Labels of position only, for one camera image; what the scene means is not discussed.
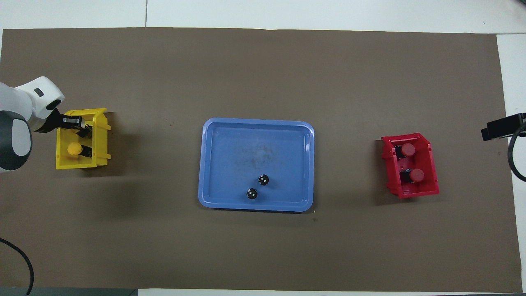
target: white floor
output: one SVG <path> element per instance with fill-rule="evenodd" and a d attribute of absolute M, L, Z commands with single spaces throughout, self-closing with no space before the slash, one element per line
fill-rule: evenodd
<path fill-rule="evenodd" d="M 506 112 L 526 112 L 526 5 L 517 0 L 0 0 L 0 36 L 2 29 L 9 28 L 144 26 L 498 34 Z M 515 158 L 519 171 L 526 172 L 526 141 L 517 141 Z M 526 287 L 526 183 L 513 176 L 513 191 L 522 285 Z M 233 291 L 139 291 L 140 295 L 202 293 L 227 295 Z M 257 291 L 251 294 L 260 295 Z"/>

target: white robotic arm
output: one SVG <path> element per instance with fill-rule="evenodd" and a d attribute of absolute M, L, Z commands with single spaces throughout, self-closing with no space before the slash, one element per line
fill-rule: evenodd
<path fill-rule="evenodd" d="M 32 147 L 31 131 L 84 127 L 82 119 L 58 112 L 56 107 L 63 100 L 62 92 L 43 76 L 19 87 L 0 83 L 0 173 L 16 170 L 26 162 Z"/>

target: yellow plastic container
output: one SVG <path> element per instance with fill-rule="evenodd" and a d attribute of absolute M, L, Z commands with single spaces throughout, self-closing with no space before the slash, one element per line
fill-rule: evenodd
<path fill-rule="evenodd" d="M 56 169 L 80 169 L 83 167 L 97 167 L 107 165 L 111 155 L 108 154 L 108 119 L 104 116 L 106 108 L 71 110 L 66 112 L 70 116 L 82 116 L 87 125 L 93 127 L 91 139 L 84 139 L 77 135 L 76 130 L 57 129 L 57 161 Z M 92 148 L 92 156 L 84 157 L 68 153 L 68 146 L 78 143 Z"/>

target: yellow cap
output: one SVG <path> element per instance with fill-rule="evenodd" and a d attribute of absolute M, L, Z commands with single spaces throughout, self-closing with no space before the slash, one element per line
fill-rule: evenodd
<path fill-rule="evenodd" d="M 79 143 L 70 143 L 67 152 L 71 155 L 79 155 L 82 152 L 82 146 Z"/>

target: blue tray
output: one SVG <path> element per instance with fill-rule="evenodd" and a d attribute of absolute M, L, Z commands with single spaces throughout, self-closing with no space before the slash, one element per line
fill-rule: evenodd
<path fill-rule="evenodd" d="M 258 183 L 260 175 L 269 183 Z M 258 191 L 247 198 L 247 190 Z M 304 212 L 314 193 L 314 129 L 306 122 L 212 118 L 203 126 L 199 201 L 209 208 Z"/>

